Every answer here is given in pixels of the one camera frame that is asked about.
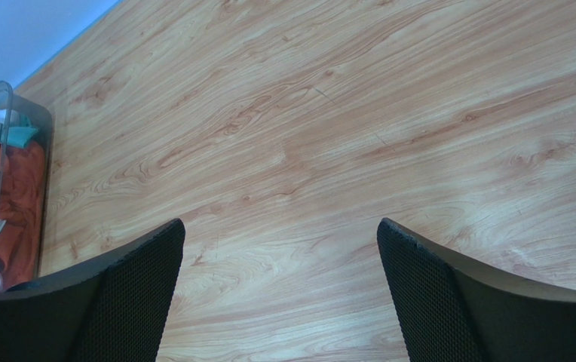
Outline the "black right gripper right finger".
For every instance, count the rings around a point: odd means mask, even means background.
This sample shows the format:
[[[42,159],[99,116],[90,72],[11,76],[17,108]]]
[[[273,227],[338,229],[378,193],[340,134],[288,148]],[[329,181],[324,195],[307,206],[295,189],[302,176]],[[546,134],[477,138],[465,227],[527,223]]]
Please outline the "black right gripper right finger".
[[[576,361],[576,290],[503,271],[384,218],[376,240],[412,361]]]

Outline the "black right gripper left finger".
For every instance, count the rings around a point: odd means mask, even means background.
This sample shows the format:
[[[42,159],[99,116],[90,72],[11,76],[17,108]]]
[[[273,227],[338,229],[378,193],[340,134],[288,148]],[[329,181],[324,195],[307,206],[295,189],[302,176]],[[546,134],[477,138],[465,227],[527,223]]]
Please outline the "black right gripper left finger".
[[[154,361],[183,257],[171,221],[0,292],[0,361]]]

